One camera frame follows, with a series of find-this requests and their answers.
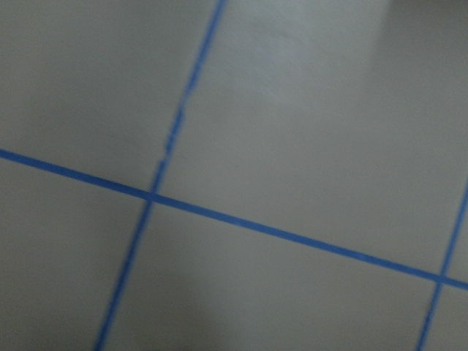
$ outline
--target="diagonal blue line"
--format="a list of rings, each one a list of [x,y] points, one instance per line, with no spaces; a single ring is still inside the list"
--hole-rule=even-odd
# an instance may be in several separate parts
[[[448,247],[445,252],[444,260],[442,262],[442,267],[440,268],[439,279],[437,280],[436,286],[434,288],[434,292],[432,293],[431,303],[426,313],[426,317],[424,318],[424,323],[423,323],[423,327],[419,335],[418,343],[416,344],[416,348],[415,348],[416,351],[422,351],[424,349],[424,345],[426,344],[426,341],[427,341],[427,336],[431,329],[432,320],[434,319],[434,315],[437,309],[437,304],[439,303],[440,293],[442,292],[442,284],[447,283],[449,281],[445,278],[445,276],[447,275],[448,269],[450,267],[450,261],[452,260],[456,242],[458,240],[458,237],[460,236],[461,227],[463,225],[465,213],[467,212],[467,204],[468,204],[468,181],[465,185],[465,190],[463,193],[463,197],[461,199],[460,206],[458,208],[458,213],[455,219],[455,224],[453,226],[452,233],[450,235]]]
[[[173,149],[177,141],[177,137],[180,134],[182,123],[184,121],[185,107],[187,101],[190,98],[190,94],[193,92],[195,86],[197,85],[203,63],[206,60],[208,50],[216,32],[216,27],[219,23],[219,19],[221,18],[224,3],[225,0],[218,0],[214,8],[214,12],[211,16],[211,19],[208,23],[208,28],[206,29],[203,42],[200,46],[197,58],[195,59],[195,64],[192,68],[192,72],[189,76],[184,92],[178,103],[178,108],[173,119],[173,125],[171,126],[169,135],[167,136],[165,155],[159,162],[159,166],[154,176],[154,180],[151,184],[151,195],[155,195],[158,192],[162,180],[164,179],[167,166],[169,165],[170,158],[173,154]],[[99,329],[99,333],[94,344],[94,351],[101,351],[105,346],[107,335],[109,334],[110,327],[115,319],[116,310],[118,308],[118,305],[120,304],[125,285],[127,283],[130,271],[133,266],[133,262],[135,260],[135,256],[137,254],[137,248],[140,243],[143,232],[145,231],[146,225],[148,224],[148,219],[150,217],[153,205],[154,201],[152,199],[147,199],[145,205],[143,206],[143,211],[140,215],[140,218],[138,219],[137,226],[132,235],[132,240],[130,241],[130,245],[126,253],[124,263],[121,266],[121,270],[116,282],[116,287],[113,291],[110,303],[108,304],[104,320],[101,324],[101,328]]]
[[[468,291],[468,282],[462,282],[462,281],[448,278],[448,277],[441,278],[439,277],[439,275],[428,272],[428,271],[423,271],[417,268],[413,268],[411,266],[402,265],[400,263],[395,263],[389,260],[384,260],[378,257],[364,254],[362,252],[345,249],[340,246],[336,246],[336,245],[328,244],[326,242],[307,238],[306,236],[289,233],[287,231],[280,230],[274,227],[269,227],[264,224],[252,222],[246,219],[231,216],[229,214],[223,214],[222,212],[213,211],[208,208],[200,207],[197,205],[192,205],[190,203],[185,203],[184,201],[171,199],[169,197],[164,197],[161,195],[151,194],[150,192],[136,189],[131,186],[126,186],[126,185],[116,183],[113,181],[108,181],[106,179],[99,178],[94,175],[89,175],[89,174],[82,173],[76,170],[71,170],[69,168],[65,168],[62,166],[53,165],[48,162],[40,161],[38,159],[33,159],[31,157],[23,156],[20,154],[15,154],[10,151],[5,151],[5,150],[0,149],[0,158],[8,159],[9,161],[21,163],[22,165],[27,165],[27,166],[34,167],[40,170],[55,173],[63,177],[76,179],[84,183],[100,186],[100,187],[110,189],[116,192],[121,192],[123,194],[127,194],[133,197],[138,197],[140,199],[144,199],[144,200],[151,199],[152,201],[160,205],[177,208],[178,210],[181,210],[181,211],[185,211],[185,212],[189,212],[192,214],[197,214],[199,216],[204,216],[207,218],[215,219],[217,221],[228,223],[228,224],[235,225],[238,227],[244,227],[246,229],[254,230],[259,233],[269,234],[272,236],[276,236],[277,238],[282,238],[284,240],[293,241],[298,244],[303,244],[306,246],[313,247],[315,249],[321,249],[330,253],[340,254],[341,256],[349,257],[355,260],[360,260],[362,262],[366,262],[366,263],[373,264],[373,265],[378,265],[383,268],[388,268],[393,271],[399,271],[399,272],[417,276],[423,279],[428,279],[433,282],[441,282],[443,284],[450,285],[452,287],[456,287],[456,288]]]

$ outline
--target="blue line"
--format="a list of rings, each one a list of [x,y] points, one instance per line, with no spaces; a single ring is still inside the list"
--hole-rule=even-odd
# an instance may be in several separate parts
[[[246,219],[230,216],[228,214],[223,214],[218,211],[209,210],[207,208],[203,208],[197,205],[192,205],[192,204],[185,203],[179,200],[174,200],[169,197],[155,195],[155,201],[157,201],[158,203],[162,205],[170,206],[170,207],[177,208],[183,211],[191,212],[193,214],[198,214],[204,217],[212,218],[212,219],[224,222],[224,223],[233,224],[238,227],[244,227],[246,229],[250,229],[256,232],[275,236],[277,238],[281,238],[284,240],[293,241],[298,244],[314,247],[315,249],[320,249],[320,250],[331,252],[334,254],[339,254],[341,256],[345,256],[345,257],[359,260],[362,262],[370,263],[372,265],[378,265],[383,268],[389,268],[393,271],[410,274],[412,276],[417,276],[423,279],[429,279],[429,280],[432,280],[433,282],[439,281],[439,276],[435,273],[423,271],[421,269],[413,268],[408,265],[402,265],[401,263],[397,263],[394,261],[384,260],[382,258],[371,256],[370,254],[364,254],[362,252],[345,249],[344,247],[341,247],[341,246],[329,244],[323,241],[318,241],[316,239],[308,238],[306,236],[298,235],[295,233],[290,233],[285,230],[280,230],[274,227],[269,227],[267,225],[252,222]]]
[[[121,192],[123,194],[139,197],[140,199],[147,200],[149,198],[149,193],[145,192],[144,190],[116,183],[115,181],[109,181],[107,179],[79,172],[77,170],[72,170],[70,168],[54,165],[49,162],[33,159],[31,157],[16,154],[14,152],[7,151],[1,148],[0,157],[2,159],[8,159],[9,161],[21,163],[22,165],[38,168],[40,170],[45,170],[47,172],[55,173],[60,176],[75,179],[77,181],[82,181],[83,183],[93,184],[106,189],[114,190],[116,192]]]
[[[191,93],[197,85],[198,78],[203,67],[203,63],[206,60],[208,50],[216,32],[216,27],[219,23],[219,19],[221,18],[224,3],[225,0],[219,0],[216,4],[216,7],[214,8],[214,12],[209,21],[208,28],[206,29],[202,45],[200,46],[200,50],[195,60],[195,64],[192,68],[192,73],[190,74],[189,80],[181,96],[180,102],[178,103],[178,108],[174,116],[173,125],[171,126],[169,135],[167,137],[165,155],[159,162],[156,174],[154,176],[154,180],[151,185],[150,195],[157,194],[164,179],[167,166],[169,165],[170,158],[173,154],[173,149],[176,145],[177,138],[181,132],[182,123],[184,122],[186,104],[190,98]],[[155,202],[151,198],[148,198],[143,207],[142,214],[140,215],[140,218],[138,220],[137,227],[135,228],[132,240],[127,251],[127,255],[125,257],[124,264],[121,267],[116,287],[114,289],[112,298],[110,299],[110,303],[107,307],[105,318],[102,322],[101,328],[99,329],[99,334],[97,336],[96,343],[94,344],[94,351],[101,351],[105,346],[105,341],[109,334],[110,327],[115,319],[118,305],[120,304],[121,297],[127,284],[130,271],[132,270],[133,262],[135,261],[140,239],[143,235],[143,232],[145,231],[146,225],[148,224],[148,219],[150,217],[151,209],[154,203]]]
[[[448,242],[447,251],[445,252],[444,260],[442,262],[442,267],[440,268],[439,279],[436,282],[436,286],[432,294],[431,304],[429,306],[429,310],[427,311],[426,317],[424,319],[424,324],[421,329],[421,333],[419,335],[418,343],[416,344],[416,351],[422,351],[424,348],[424,345],[426,344],[427,336],[429,334],[429,330],[431,329],[432,320],[434,318],[434,315],[437,309],[437,304],[439,303],[440,293],[442,292],[442,284],[444,282],[447,282],[447,280],[445,280],[445,276],[450,267],[450,261],[452,260],[456,242],[458,240],[458,237],[460,236],[461,227],[463,225],[465,213],[467,212],[467,203],[468,203],[468,181],[465,185],[465,190],[463,193],[463,197],[461,199],[460,206],[458,208],[458,213],[455,219],[455,224],[453,226],[452,234]]]
[[[244,227],[250,230],[254,230],[256,232],[276,236],[277,238],[282,238],[284,240],[294,241],[298,244],[303,244],[303,245],[310,246],[316,249],[325,250],[327,252],[331,252],[334,254],[340,254],[341,256],[349,257],[355,260],[360,260],[360,261],[370,263],[373,265],[378,265],[383,268],[388,268],[393,271],[399,271],[399,272],[417,276],[423,279],[428,279],[433,282],[441,282],[443,284],[450,285],[452,287],[456,287],[456,288],[468,291],[468,282],[462,282],[462,281],[448,278],[448,277],[441,278],[437,274],[434,274],[434,273],[430,273],[430,272],[423,271],[417,268],[402,265],[400,263],[395,263],[389,260],[380,259],[378,257],[374,257],[374,256],[364,254],[361,252],[345,249],[340,246],[327,244],[322,241],[310,239],[305,236],[301,236],[301,235],[294,234],[294,233],[289,233],[289,232],[286,232],[286,231],[283,231],[274,227],[269,227],[267,225],[263,225],[260,223],[251,222],[246,219],[231,216],[229,214],[223,214],[222,212],[213,211],[213,210],[203,208],[197,205],[185,203],[180,200],[174,200],[169,197],[151,194],[150,192],[146,192],[144,190],[132,188],[130,186],[126,186],[120,183],[115,183],[113,181],[108,181],[103,178],[98,178],[94,175],[89,175],[86,173],[78,172],[76,170],[71,170],[69,168],[65,168],[62,166],[53,165],[48,162],[40,161],[38,159],[33,159],[31,157],[23,156],[20,154],[15,154],[10,151],[5,151],[5,150],[0,149],[0,158],[8,159],[9,161],[13,161],[17,163],[21,163],[22,165],[35,167],[37,169],[55,173],[55,174],[58,174],[60,176],[64,176],[67,178],[73,178],[73,179],[82,181],[87,184],[100,186],[100,187],[110,189],[116,192],[121,192],[123,194],[127,194],[127,195],[137,197],[140,199],[144,199],[144,200],[151,199],[155,203],[166,205],[172,208],[177,208],[178,210],[182,210],[182,211],[189,212],[192,214],[197,214],[197,215],[204,216],[207,218],[215,219],[220,222],[232,224],[238,227]]]

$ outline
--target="floor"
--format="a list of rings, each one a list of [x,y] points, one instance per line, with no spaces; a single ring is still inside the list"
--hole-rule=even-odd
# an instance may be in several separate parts
[[[0,18],[0,349],[467,348],[468,2]]]

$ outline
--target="blue grid line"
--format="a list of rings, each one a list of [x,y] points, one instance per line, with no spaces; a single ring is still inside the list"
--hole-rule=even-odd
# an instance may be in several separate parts
[[[57,175],[75,179],[77,181],[82,181],[87,184],[100,186],[115,192],[120,192],[126,195],[137,197],[144,200],[152,200],[155,203],[160,205],[165,205],[171,208],[176,208],[181,211],[189,212],[192,214],[197,214],[199,216],[204,216],[206,218],[215,219],[220,222],[227,224],[235,225],[237,227],[243,227],[255,232],[264,233],[267,235],[275,236],[288,241],[296,242],[297,244],[306,245],[315,249],[323,250],[330,252],[332,254],[339,254],[344,257],[352,258],[354,260],[360,260],[365,263],[372,265],[377,265],[382,268],[387,268],[392,271],[398,271],[401,273],[409,274],[416,276],[422,279],[427,279],[432,282],[441,282],[442,284],[450,285],[455,288],[468,291],[468,282],[462,282],[456,279],[448,277],[440,277],[440,275],[424,271],[418,268],[413,268],[408,265],[402,265],[401,263],[396,263],[390,260],[385,260],[369,254],[364,254],[363,252],[357,252],[351,249],[346,249],[341,246],[333,245],[326,243],[324,241],[319,241],[316,239],[311,239],[306,236],[299,234],[287,232],[285,230],[280,230],[275,227],[269,227],[268,225],[260,224],[257,222],[249,221],[247,219],[242,219],[236,216],[231,216],[229,214],[224,214],[222,212],[214,211],[208,208],[204,208],[198,205],[193,205],[190,203],[185,203],[184,201],[175,200],[170,197],[165,197],[162,195],[151,194],[144,190],[133,188],[131,186],[126,186],[114,181],[108,181],[103,178],[99,178],[93,175],[82,173],[76,170],[72,170],[66,167],[58,166],[51,164],[49,162],[40,161],[38,159],[33,159],[28,156],[20,155],[13,153],[11,151],[6,151],[0,149],[0,158],[7,159],[12,162],[20,163],[29,167],[34,167],[40,170],[44,170],[49,173],[55,173]]]
[[[203,63],[206,60],[206,56],[208,55],[208,51],[211,46],[211,41],[214,38],[216,27],[219,23],[219,19],[221,18],[224,4],[225,0],[218,0],[208,22],[208,27],[205,31],[197,58],[195,59],[195,63],[193,65],[189,79],[179,100],[177,111],[174,115],[173,124],[167,136],[165,154],[158,164],[154,175],[154,180],[151,183],[151,189],[149,192],[150,196],[157,194],[164,179],[167,166],[169,165],[170,159],[173,155],[173,149],[176,145],[177,137],[180,134],[182,123],[184,122],[186,104],[197,85]],[[99,333],[94,344],[94,351],[102,351],[105,346],[110,327],[115,319],[117,308],[124,293],[130,271],[132,270],[133,262],[135,261],[137,249],[148,224],[148,220],[151,215],[151,209],[153,208],[154,203],[155,202],[151,198],[148,198],[145,202],[145,205],[143,206],[143,210],[141,212],[140,218],[138,219],[137,226],[132,234],[132,239],[130,241],[129,248],[127,249],[124,262],[121,266],[121,270],[116,282],[116,287],[113,291],[112,298],[110,299],[107,311],[105,312],[104,320],[102,321],[101,327],[99,329]]]
[[[463,226],[463,220],[467,212],[467,204],[468,204],[468,181],[465,185],[463,197],[461,199],[460,206],[458,208],[458,213],[456,215],[455,224],[453,225],[452,233],[450,235],[450,240],[448,242],[448,247],[445,252],[444,260],[442,262],[442,267],[440,268],[440,273],[439,273],[440,280],[437,281],[436,286],[434,288],[434,292],[431,298],[431,304],[426,313],[426,317],[424,318],[423,327],[421,328],[418,343],[416,344],[416,351],[422,351],[424,349],[424,345],[426,344],[426,340],[427,340],[429,331],[431,329],[432,320],[434,319],[434,315],[436,313],[436,309],[439,303],[440,293],[442,292],[442,279],[445,278],[445,276],[447,275],[448,269],[450,267],[450,262],[452,260],[453,253],[455,252],[455,246],[458,241],[458,237],[460,236],[461,228]]]

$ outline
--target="blue tape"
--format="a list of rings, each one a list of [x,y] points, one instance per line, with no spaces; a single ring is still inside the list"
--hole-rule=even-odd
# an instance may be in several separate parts
[[[178,103],[177,111],[173,119],[173,124],[170,128],[169,135],[167,137],[167,142],[165,146],[165,155],[163,156],[162,160],[159,162],[156,174],[154,176],[154,181],[152,182],[152,185],[151,185],[151,190],[150,190],[151,195],[154,195],[159,191],[161,183],[164,179],[167,166],[169,165],[171,156],[173,154],[174,146],[176,144],[177,138],[181,131],[182,124],[184,122],[185,107],[186,107],[187,101],[189,100],[191,93],[193,92],[195,86],[197,85],[203,63],[206,60],[206,56],[208,54],[211,42],[214,38],[216,27],[219,23],[219,19],[221,18],[222,10],[224,8],[224,3],[225,3],[225,0],[218,0],[214,8],[214,12],[211,16],[211,19],[208,23],[208,28],[206,29],[203,42],[200,46],[200,50],[198,51],[198,55],[195,60],[195,64],[192,68],[192,72],[189,76],[184,92]],[[148,199],[143,207],[143,211],[138,220],[137,227],[135,228],[135,231],[132,235],[132,240],[127,250],[127,255],[125,257],[124,263],[118,275],[116,287],[114,289],[112,298],[110,299],[110,303],[108,304],[104,320],[99,329],[99,333],[98,333],[96,342],[94,344],[94,351],[101,351],[105,346],[107,335],[109,334],[110,327],[115,319],[116,310],[118,308],[118,305],[120,304],[125,285],[127,284],[127,280],[128,280],[130,271],[133,266],[133,262],[135,261],[137,248],[140,243],[140,239],[143,235],[143,232],[145,231],[146,225],[148,223],[148,219],[150,217],[150,213],[151,213],[151,209],[153,205],[154,205],[154,201],[152,201],[151,199]]]
[[[223,214],[222,212],[213,211],[208,208],[200,207],[197,205],[192,205],[190,203],[185,203],[180,200],[171,199],[169,197],[164,197],[161,195],[151,194],[150,192],[145,192],[140,189],[132,188],[123,184],[115,183],[113,181],[108,181],[106,179],[98,178],[93,175],[86,173],[78,172],[76,170],[70,170],[69,168],[53,165],[48,162],[43,162],[38,159],[32,159],[31,157],[23,156],[20,154],[15,154],[10,151],[5,151],[0,149],[0,158],[8,159],[13,162],[21,163],[30,167],[35,167],[40,170],[45,170],[47,172],[55,173],[60,176],[67,178],[73,178],[84,183],[101,186],[106,189],[114,190],[116,192],[121,192],[127,195],[138,197],[144,200],[151,199],[155,203],[166,205],[171,208],[177,208],[178,210],[189,212],[192,214],[197,214],[207,218],[215,219],[220,222],[228,223],[238,227],[244,227],[246,229],[254,230],[259,233],[265,233],[268,235],[276,236],[277,238],[282,238],[284,240],[293,241],[298,244],[303,244],[306,246],[313,247],[315,249],[325,250],[330,253],[340,254],[341,256],[349,257],[355,260],[360,260],[362,262],[370,263],[372,265],[378,265],[383,268],[388,268],[393,271],[399,271],[406,273],[412,276],[417,276],[419,278],[428,279],[433,282],[441,282],[442,284],[450,285],[459,289],[468,291],[468,282],[462,282],[456,279],[444,277],[441,278],[438,274],[434,274],[428,271],[423,271],[421,269],[413,268],[411,266],[402,265],[400,263],[395,263],[390,260],[384,260],[378,257],[374,257],[368,254],[361,252],[345,249],[340,246],[328,244],[322,241],[315,239],[307,238],[302,235],[289,233],[284,230],[280,230],[274,227],[269,227],[260,223],[252,222],[246,219],[238,218],[231,216],[229,214]]]
[[[452,260],[453,253],[455,251],[455,246],[460,236],[461,227],[463,225],[465,213],[467,212],[467,203],[468,203],[468,181],[465,185],[465,190],[463,197],[461,199],[460,206],[458,208],[458,213],[455,219],[455,224],[450,235],[450,240],[448,242],[448,247],[445,252],[444,260],[442,262],[442,267],[440,268],[439,280],[436,282],[434,292],[432,293],[431,303],[429,309],[424,318],[423,327],[419,335],[418,343],[416,344],[416,351],[422,351],[424,345],[426,344],[429,331],[431,329],[432,320],[437,309],[437,305],[440,299],[440,293],[442,292],[442,284],[449,282],[449,279],[446,279],[448,269],[450,267],[450,261]]]

